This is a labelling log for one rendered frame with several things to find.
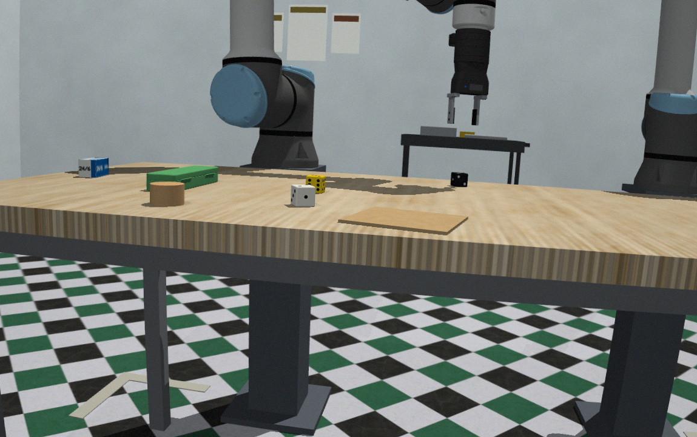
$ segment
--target black die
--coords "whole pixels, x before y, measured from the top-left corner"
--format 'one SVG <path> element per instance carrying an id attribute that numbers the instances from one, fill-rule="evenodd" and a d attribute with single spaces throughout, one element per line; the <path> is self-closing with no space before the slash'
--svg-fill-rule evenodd
<path id="1" fill-rule="evenodd" d="M 451 186 L 467 186 L 467 176 L 465 172 L 452 172 Z"/>

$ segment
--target white die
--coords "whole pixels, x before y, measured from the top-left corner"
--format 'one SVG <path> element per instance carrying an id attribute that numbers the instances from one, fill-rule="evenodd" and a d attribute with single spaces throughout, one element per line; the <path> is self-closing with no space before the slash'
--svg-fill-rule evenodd
<path id="1" fill-rule="evenodd" d="M 292 205 L 315 206 L 315 186 L 292 185 Z"/>

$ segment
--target green box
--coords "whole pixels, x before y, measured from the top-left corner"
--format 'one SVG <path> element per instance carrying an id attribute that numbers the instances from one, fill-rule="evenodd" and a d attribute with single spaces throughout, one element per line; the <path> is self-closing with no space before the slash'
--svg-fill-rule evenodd
<path id="1" fill-rule="evenodd" d="M 150 191 L 151 182 L 183 182 L 184 190 L 196 186 L 208 185 L 218 180 L 218 167 L 188 166 L 168 171 L 147 172 L 146 190 Z"/>

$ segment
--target light blue wall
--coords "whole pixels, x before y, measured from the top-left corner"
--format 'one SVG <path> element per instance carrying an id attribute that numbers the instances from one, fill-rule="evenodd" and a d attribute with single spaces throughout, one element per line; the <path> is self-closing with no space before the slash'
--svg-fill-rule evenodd
<path id="1" fill-rule="evenodd" d="M 275 10 L 290 4 L 302 2 L 277 1 Z M 315 73 L 318 157 L 331 172 L 399 176 L 399 135 L 447 125 L 451 16 L 404 0 L 315 4 L 329 16 L 362 14 L 360 55 L 289 63 L 281 53 Z M 210 81 L 229 51 L 229 0 L 23 0 L 21 33 L 18 6 L 0 2 L 0 180 L 73 171 L 93 155 L 112 165 L 251 161 L 258 129 L 224 124 L 210 107 Z M 477 133 L 531 143 L 524 185 L 632 183 L 661 0 L 497 6 Z M 470 97 L 457 99 L 455 127 L 472 130 L 471 109 Z M 410 176 L 451 171 L 503 183 L 507 155 L 412 150 Z"/>

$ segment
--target metal table frame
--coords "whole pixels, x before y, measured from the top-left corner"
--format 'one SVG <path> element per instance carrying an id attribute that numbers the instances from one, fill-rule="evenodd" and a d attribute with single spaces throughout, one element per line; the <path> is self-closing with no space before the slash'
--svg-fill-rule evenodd
<path id="1" fill-rule="evenodd" d="M 228 423 L 313 435 L 312 423 L 323 413 L 329 388 L 307 385 L 309 285 L 332 285 L 617 310 L 602 402 L 576 403 L 578 417 L 591 437 L 678 437 L 666 413 L 685 315 L 697 314 L 697 291 L 340 265 L 10 232 L 0 232 L 0 252 L 143 269 L 152 429 L 170 425 L 165 271 L 181 271 L 251 280 L 249 382 L 260 388 L 235 397 L 227 408 L 235 414 L 221 417 Z M 266 340 L 268 335 L 275 340 Z M 270 356 L 276 357 L 276 368 L 267 365 Z M 252 415 L 248 406 L 266 413 Z M 0 437 L 4 435 L 0 388 Z"/>
<path id="2" fill-rule="evenodd" d="M 407 177 L 407 166 L 410 160 L 410 146 L 421 147 L 445 147 L 446 149 L 469 149 L 469 150 L 488 150 L 491 152 L 509 152 L 510 165 L 507 168 L 507 183 L 511 183 L 513 177 L 513 153 L 516 155 L 515 161 L 515 185 L 518 185 L 518 174 L 520 174 L 520 155 L 529 147 L 528 142 L 510 141 L 487 138 L 461 138 L 461 137 L 441 137 L 437 135 L 413 135 L 403 134 L 401 144 L 404 146 L 402 152 L 402 176 Z"/>

